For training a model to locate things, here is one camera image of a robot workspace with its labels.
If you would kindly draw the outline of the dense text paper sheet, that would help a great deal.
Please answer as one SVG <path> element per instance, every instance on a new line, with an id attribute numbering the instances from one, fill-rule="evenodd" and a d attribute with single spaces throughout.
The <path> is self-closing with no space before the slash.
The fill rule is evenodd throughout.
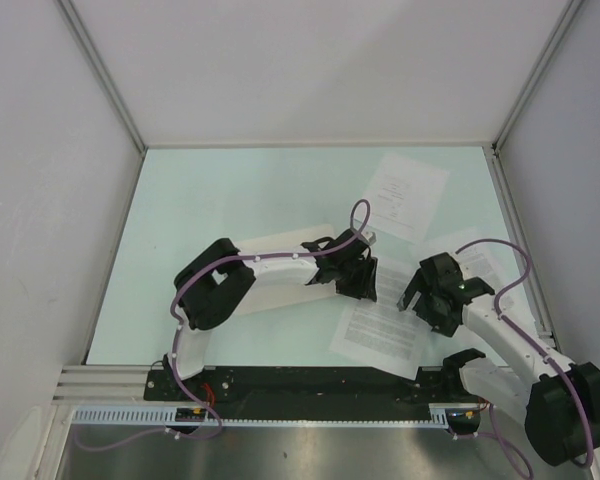
<path id="1" fill-rule="evenodd" d="M 330 350 L 363 366 L 415 379 L 429 327 L 415 314 L 397 307 L 414 272 L 409 264 L 381 257 L 376 273 L 377 300 L 359 300 L 344 310 Z"/>

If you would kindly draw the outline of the sparse text paper sheet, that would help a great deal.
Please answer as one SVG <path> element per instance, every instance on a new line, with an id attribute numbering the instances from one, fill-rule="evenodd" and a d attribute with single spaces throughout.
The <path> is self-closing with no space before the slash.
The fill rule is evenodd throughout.
<path id="1" fill-rule="evenodd" d="M 397 154 L 387 154 L 363 197 L 371 205 L 369 225 L 419 243 L 429 229 L 450 172 Z"/>

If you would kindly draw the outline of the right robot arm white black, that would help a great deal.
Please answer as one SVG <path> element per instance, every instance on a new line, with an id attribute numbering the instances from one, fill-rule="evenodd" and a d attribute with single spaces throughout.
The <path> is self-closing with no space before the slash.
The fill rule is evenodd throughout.
<path id="1" fill-rule="evenodd" d="M 504 360 L 499 367 L 477 349 L 447 357 L 441 388 L 449 399 L 474 395 L 500 408 L 549 465 L 591 467 L 600 447 L 600 369 L 576 363 L 523 326 L 532 314 L 503 307 L 503 295 L 443 252 L 420 262 L 397 307 L 448 338 L 466 328 Z"/>

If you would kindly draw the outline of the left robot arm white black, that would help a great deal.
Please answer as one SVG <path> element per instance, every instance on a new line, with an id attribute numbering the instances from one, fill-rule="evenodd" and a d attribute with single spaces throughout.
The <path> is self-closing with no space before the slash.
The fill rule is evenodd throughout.
<path id="1" fill-rule="evenodd" d="M 356 300 L 377 300 L 378 260 L 374 232 L 349 228 L 338 237 L 321 237 L 283 252 L 247 253 L 230 239 L 213 242 L 174 279 L 171 314 L 178 321 L 168 362 L 166 387 L 177 398 L 194 397 L 210 332 L 226 322 L 257 290 L 260 308 L 302 300 L 304 293 L 330 289 Z"/>

